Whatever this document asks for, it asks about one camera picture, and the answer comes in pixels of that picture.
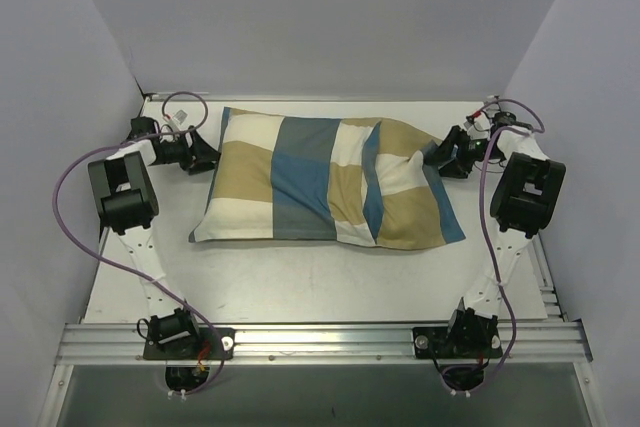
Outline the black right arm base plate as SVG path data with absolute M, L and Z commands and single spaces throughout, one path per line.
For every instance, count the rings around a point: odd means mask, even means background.
M 423 326 L 412 329 L 414 355 L 437 360 L 498 359 L 503 355 L 496 324 L 486 327 Z

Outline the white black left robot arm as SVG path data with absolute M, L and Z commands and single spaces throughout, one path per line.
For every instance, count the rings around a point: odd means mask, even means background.
M 103 226 L 116 234 L 139 277 L 147 299 L 149 317 L 142 320 L 148 345 L 170 349 L 180 358 L 196 355 L 203 334 L 186 299 L 167 278 L 153 219 L 159 201 L 148 168 L 176 164 L 190 175 L 216 167 L 220 153 L 198 133 L 189 129 L 164 140 L 156 121 L 137 117 L 123 147 L 103 160 L 88 165 L 97 213 Z

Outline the blue tan white checked pillowcase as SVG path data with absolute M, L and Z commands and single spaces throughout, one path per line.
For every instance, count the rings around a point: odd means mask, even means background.
M 192 243 L 337 241 L 418 251 L 464 240 L 437 138 L 389 118 L 305 118 L 227 107 L 221 157 Z

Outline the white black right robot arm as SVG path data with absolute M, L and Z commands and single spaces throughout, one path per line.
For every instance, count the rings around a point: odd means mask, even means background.
M 510 112 L 495 113 L 487 136 L 472 138 L 468 131 L 479 116 L 469 116 L 464 128 L 452 127 L 440 146 L 424 156 L 426 165 L 453 179 L 467 178 L 480 162 L 481 180 L 485 181 L 490 161 L 505 163 L 489 205 L 485 204 L 485 188 L 479 193 L 488 260 L 443 332 L 446 349 L 456 356 L 499 346 L 498 314 L 507 303 L 504 288 L 525 249 L 550 223 L 566 174 L 566 166 L 539 147 L 538 130 Z

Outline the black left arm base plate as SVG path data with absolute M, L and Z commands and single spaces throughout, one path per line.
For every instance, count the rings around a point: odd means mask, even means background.
M 209 328 L 200 329 L 199 338 L 179 338 L 160 345 L 146 342 L 142 358 L 152 361 L 229 360 L 233 357 L 236 330 L 218 327 L 216 337 Z

